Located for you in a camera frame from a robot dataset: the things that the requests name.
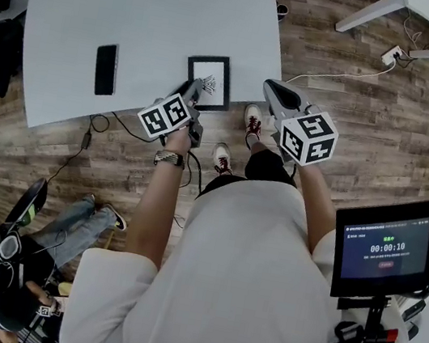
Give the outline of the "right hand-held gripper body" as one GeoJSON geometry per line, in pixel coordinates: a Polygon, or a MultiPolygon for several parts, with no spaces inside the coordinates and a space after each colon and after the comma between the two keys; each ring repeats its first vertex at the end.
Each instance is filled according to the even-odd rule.
{"type": "Polygon", "coordinates": [[[286,108],[275,99],[270,101],[270,112],[275,128],[272,138],[285,162],[304,167],[331,159],[338,130],[327,112],[310,103],[286,108]]]}

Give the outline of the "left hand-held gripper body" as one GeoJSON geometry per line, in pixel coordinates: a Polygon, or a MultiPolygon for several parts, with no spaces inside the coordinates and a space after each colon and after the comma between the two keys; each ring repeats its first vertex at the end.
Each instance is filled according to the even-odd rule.
{"type": "Polygon", "coordinates": [[[199,123],[200,112],[196,109],[200,94],[190,88],[188,100],[183,100],[178,94],[170,94],[164,99],[157,99],[153,105],[139,112],[138,119],[149,139],[161,138],[186,127],[191,147],[198,148],[203,131],[199,123]]]}

